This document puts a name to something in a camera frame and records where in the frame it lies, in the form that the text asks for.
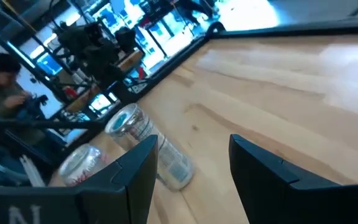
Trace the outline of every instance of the person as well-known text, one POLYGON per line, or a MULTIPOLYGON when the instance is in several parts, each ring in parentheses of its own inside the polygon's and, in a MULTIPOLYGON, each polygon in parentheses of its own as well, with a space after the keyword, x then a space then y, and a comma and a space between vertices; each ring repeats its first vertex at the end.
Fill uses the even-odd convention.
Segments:
POLYGON ((199 25, 200 23, 197 21, 197 18, 193 16, 193 11, 204 13, 209 19, 213 17, 212 10, 204 8, 202 5, 195 3, 193 0, 180 0, 176 3, 176 6, 179 13, 195 25, 199 25))
POLYGON ((208 15, 211 15, 211 17, 213 17, 213 15, 215 14, 215 0, 200 0, 200 4, 208 13, 208 15))
MULTIPOLYGON (((14 119, 26 98, 31 97, 31 94, 24 91, 16 82, 20 70, 20 63, 12 55, 0 53, 0 118, 2 119, 14 119)), ((47 139, 45 133, 39 129, 10 129, 10 131, 28 145, 38 149, 45 148, 47 139)), ((58 161, 56 155, 49 152, 50 149, 41 149, 41 151, 46 151, 44 153, 49 158, 58 161)))

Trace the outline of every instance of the wooden table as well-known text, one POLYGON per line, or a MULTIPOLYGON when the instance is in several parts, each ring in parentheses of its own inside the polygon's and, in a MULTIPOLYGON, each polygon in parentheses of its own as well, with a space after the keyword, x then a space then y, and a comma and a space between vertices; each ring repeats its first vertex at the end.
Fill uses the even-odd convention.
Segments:
MULTIPOLYGON (((139 104, 196 166, 181 192, 156 183, 149 223, 247 223, 229 171, 232 133, 358 183, 358 36, 213 40, 139 104)), ((92 144, 122 153, 105 134, 92 144)))

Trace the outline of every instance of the black metal frame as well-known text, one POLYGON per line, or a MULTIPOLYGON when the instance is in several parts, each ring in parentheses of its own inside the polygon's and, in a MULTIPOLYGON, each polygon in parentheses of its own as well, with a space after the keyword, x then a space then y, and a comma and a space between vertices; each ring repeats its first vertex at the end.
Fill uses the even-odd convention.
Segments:
MULTIPOLYGON (((70 8, 70 4, 67 1, 56 1, 56 3, 51 7, 51 9, 43 12, 43 14, 39 15, 39 18, 34 22, 31 22, 31 26, 39 32, 49 23, 51 23, 52 18, 59 16, 61 13, 65 12, 70 8)), ((26 41, 31 39, 32 32, 29 32, 27 29, 23 29, 22 32, 14 35, 9 39, 9 41, 15 46, 21 46, 26 41)))
POLYGON ((37 167, 47 174, 53 172, 53 167, 56 166, 54 161, 38 152, 33 147, 27 145, 11 132, 0 128, 0 145, 10 149, 10 153, 14 157, 20 157, 23 154, 29 156, 36 164, 37 167))
POLYGON ((11 13, 12 18, 17 21, 22 27, 24 27, 26 30, 28 30, 31 33, 31 38, 36 41, 39 45, 41 45, 44 48, 44 51, 47 52, 53 59, 56 61, 64 71, 66 71, 68 74, 72 75, 73 72, 68 68, 68 66, 60 59, 58 58, 49 48, 48 46, 45 46, 44 43, 36 36, 37 32, 33 30, 33 28, 14 10, 12 10, 10 7, 6 7, 7 10, 11 13))
MULTIPOLYGON (((210 26, 206 34, 200 36, 192 41, 192 43, 185 47, 183 50, 179 51, 175 56, 173 56, 169 61, 163 64, 154 74, 153 78, 150 79, 147 83, 147 86, 138 94, 133 94, 128 90, 123 88, 118 88, 116 83, 111 88, 115 95, 121 95, 119 97, 120 103, 118 103, 113 109, 111 109, 103 119, 99 120, 98 125, 93 125, 88 127, 87 132, 85 132, 81 138, 71 143, 68 150, 77 148, 78 146, 91 141, 96 135, 98 135, 102 130, 104 125, 110 119, 110 117, 118 112, 122 107, 128 103, 136 102, 145 96, 153 87, 158 85, 165 77, 171 74, 174 69, 176 69, 182 62, 191 57, 199 48, 207 44, 211 39, 230 39, 230 38, 250 38, 250 37, 295 37, 295 36, 311 36, 311 35, 342 35, 342 34, 358 34, 358 19, 351 19, 345 21, 336 21, 336 22, 316 22, 303 25, 293 25, 293 26, 278 26, 266 29, 257 29, 257 30, 243 30, 243 31, 224 31, 224 27, 220 22, 216 22, 210 26)), ((82 128, 86 128, 83 125, 85 123, 76 124, 76 123, 65 123, 55 124, 60 125, 66 128, 75 128, 75 126, 81 125, 82 128)))
POLYGON ((10 47, 7 43, 6 40, 2 40, 2 38, 0 38, 0 46, 6 50, 8 53, 10 53, 11 55, 17 55, 17 59, 18 61, 31 73, 33 74, 38 81, 40 81, 41 83, 43 83, 46 87, 48 87, 53 94, 55 94, 59 100, 62 100, 63 102, 67 103, 66 97, 64 95, 62 95, 62 92, 59 91, 58 89, 56 89, 56 86, 53 85, 50 81, 46 80, 45 76, 46 73, 42 73, 42 69, 38 67, 38 65, 36 63, 34 63, 34 61, 32 61, 30 58, 27 58, 27 60, 30 60, 33 65, 35 66, 34 68, 28 64, 24 58, 22 58, 20 55, 18 55, 15 50, 10 47))

